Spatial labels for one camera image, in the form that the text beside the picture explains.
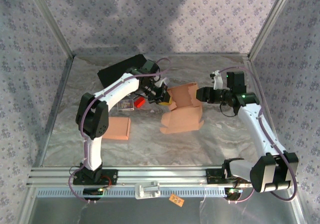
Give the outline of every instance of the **orange label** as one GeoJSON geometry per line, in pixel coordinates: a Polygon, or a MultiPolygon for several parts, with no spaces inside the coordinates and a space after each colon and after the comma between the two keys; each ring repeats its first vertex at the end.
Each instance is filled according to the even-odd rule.
{"type": "Polygon", "coordinates": [[[184,200],[181,199],[180,197],[176,196],[175,194],[171,194],[169,201],[172,201],[174,204],[182,207],[184,200]]]}

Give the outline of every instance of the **floral pattern backdrop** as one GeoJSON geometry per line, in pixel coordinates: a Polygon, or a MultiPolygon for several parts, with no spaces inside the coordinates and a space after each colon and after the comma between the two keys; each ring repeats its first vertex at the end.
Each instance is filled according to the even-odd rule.
{"type": "Polygon", "coordinates": [[[254,59],[279,139],[320,223],[320,0],[288,0],[254,59]]]}
{"type": "Polygon", "coordinates": [[[0,14],[0,223],[15,223],[67,58],[33,0],[0,0],[0,14]]]}
{"type": "Polygon", "coordinates": [[[248,53],[275,0],[45,0],[77,55],[248,53]]]}

